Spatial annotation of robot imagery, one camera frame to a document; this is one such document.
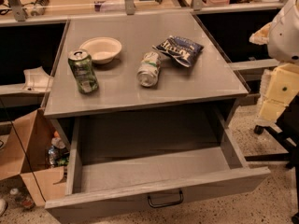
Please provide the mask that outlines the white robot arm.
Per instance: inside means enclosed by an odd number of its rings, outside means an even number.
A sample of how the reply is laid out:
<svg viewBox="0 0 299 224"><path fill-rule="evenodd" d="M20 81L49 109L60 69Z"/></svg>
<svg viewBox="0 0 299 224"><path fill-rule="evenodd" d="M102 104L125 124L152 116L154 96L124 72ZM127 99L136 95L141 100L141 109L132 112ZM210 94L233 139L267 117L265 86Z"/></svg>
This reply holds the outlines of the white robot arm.
<svg viewBox="0 0 299 224"><path fill-rule="evenodd" d="M249 41L266 45L278 61L272 71L263 71L256 124L275 123L299 93L299 0L288 0L276 17L252 34Z"/></svg>

